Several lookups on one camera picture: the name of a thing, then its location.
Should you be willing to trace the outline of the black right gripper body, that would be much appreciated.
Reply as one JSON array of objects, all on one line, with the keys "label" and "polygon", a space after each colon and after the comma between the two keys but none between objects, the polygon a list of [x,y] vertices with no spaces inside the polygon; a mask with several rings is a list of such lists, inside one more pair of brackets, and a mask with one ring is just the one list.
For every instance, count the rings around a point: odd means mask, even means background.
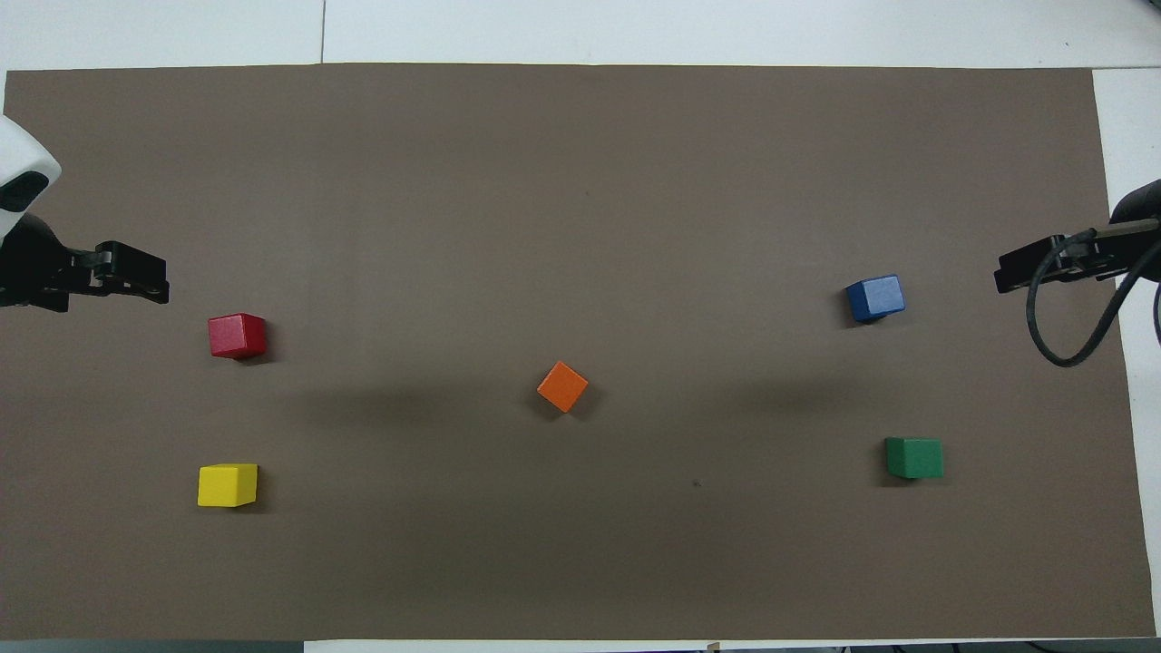
[{"label": "black right gripper body", "polygon": [[[1133,220],[1160,218],[1160,180],[1146,182],[1140,189],[1130,191],[1115,206],[1115,211],[1108,223],[1116,224],[1133,222]],[[1158,227],[1153,230],[1132,234],[1128,236],[1128,245],[1124,247],[1127,253],[1127,268],[1144,259],[1144,256],[1153,245],[1158,244]]]}]

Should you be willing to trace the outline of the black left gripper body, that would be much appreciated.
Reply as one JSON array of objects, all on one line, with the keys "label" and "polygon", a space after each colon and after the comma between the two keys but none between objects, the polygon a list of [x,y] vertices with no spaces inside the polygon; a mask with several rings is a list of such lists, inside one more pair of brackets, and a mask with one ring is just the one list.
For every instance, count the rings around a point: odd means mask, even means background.
[{"label": "black left gripper body", "polygon": [[1,306],[66,313],[71,295],[91,295],[91,270],[75,265],[81,249],[64,247],[44,220],[26,211],[1,247]]}]

